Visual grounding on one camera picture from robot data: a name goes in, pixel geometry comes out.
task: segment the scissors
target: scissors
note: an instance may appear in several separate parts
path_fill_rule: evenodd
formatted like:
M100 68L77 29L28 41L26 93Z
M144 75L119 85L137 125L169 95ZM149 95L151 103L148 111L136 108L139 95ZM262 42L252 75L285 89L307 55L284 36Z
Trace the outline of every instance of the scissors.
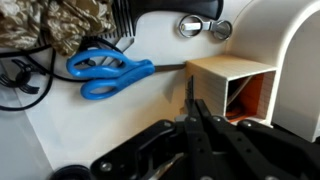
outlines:
M213 36L219 40L227 40L232 34L232 24L225 20L203 21L197 15L187 15L179 23L180 34L187 38L194 37L204 30L211 31Z
M77 63L92 57L112 57L122 63L119 67L99 65L85 69L75 68ZM184 67L185 64L154 66L148 59L132 61L122 53L106 49L83 51L74 55L67 61L67 70L71 75L79 78L92 79L81 87L81 95L89 100L109 98L131 84L148 77L155 72L178 70L183 69ZM103 93L92 92L103 87L111 87L112 89Z

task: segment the black comb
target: black comb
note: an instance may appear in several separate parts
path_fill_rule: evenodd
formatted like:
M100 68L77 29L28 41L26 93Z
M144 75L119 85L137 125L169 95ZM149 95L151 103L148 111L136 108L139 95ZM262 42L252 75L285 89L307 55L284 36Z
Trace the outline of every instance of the black comb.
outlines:
M134 37L139 18L152 11L184 12L218 20L223 0L114 0L112 13L117 29L102 38Z

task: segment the blue scissors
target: blue scissors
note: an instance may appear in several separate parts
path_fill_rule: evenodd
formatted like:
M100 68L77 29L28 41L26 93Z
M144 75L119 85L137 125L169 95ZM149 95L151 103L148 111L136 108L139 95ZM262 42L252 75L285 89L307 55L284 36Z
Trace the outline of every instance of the blue scissors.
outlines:
M99 65L85 69L75 68L79 62L93 57L112 57L122 63L119 67ZM155 72L178 70L184 67L185 64L154 66L148 59L132 61L122 53L106 49L83 51L67 61L67 70L71 75L92 79L81 87L81 95L89 100L109 98ZM112 87L112 89L104 93L92 93L95 89L103 87Z

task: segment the white curved object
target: white curved object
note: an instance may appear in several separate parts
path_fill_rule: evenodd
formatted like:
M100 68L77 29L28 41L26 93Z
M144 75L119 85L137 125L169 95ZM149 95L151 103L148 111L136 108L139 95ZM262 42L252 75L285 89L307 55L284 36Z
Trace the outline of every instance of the white curved object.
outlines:
M317 38L319 35L316 31L312 31L313 39L309 38L308 42L302 41L305 39L304 31L311 32L314 29L310 24L306 24L306 21L314 22L314 25L318 19L317 23L320 25L320 16L317 15L319 10L319 0L254 0L236 20L234 34L227 44L227 54L277 67L266 120L270 122L272 119L310 141L320 134L319 130L316 130L319 129L320 80L318 77L310 77L307 68L299 71L298 66L317 66L320 69L320 60L319 62L309 60L317 54L307 53L309 48L307 46L300 45L299 51L292 48L297 47L294 45L296 43L294 39L299 36L302 37L301 42L310 43L313 47L318 46L320 52L320 38ZM304 53L306 59L295 58L294 54L298 55L297 52ZM282 72L287 63L294 64L292 68L296 68L297 71L290 73L296 77L284 74L281 77L281 73L287 73L287 71ZM293 87L305 88L302 88L304 90L302 91L301 88L293 90Z

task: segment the camouflage fabric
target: camouflage fabric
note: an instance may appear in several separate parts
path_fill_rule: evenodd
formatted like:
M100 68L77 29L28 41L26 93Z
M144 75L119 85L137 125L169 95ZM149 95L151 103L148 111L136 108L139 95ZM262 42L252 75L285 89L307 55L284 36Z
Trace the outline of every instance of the camouflage fabric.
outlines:
M0 46L28 49L44 30L53 48L74 55L83 36L116 27L111 0L0 0Z

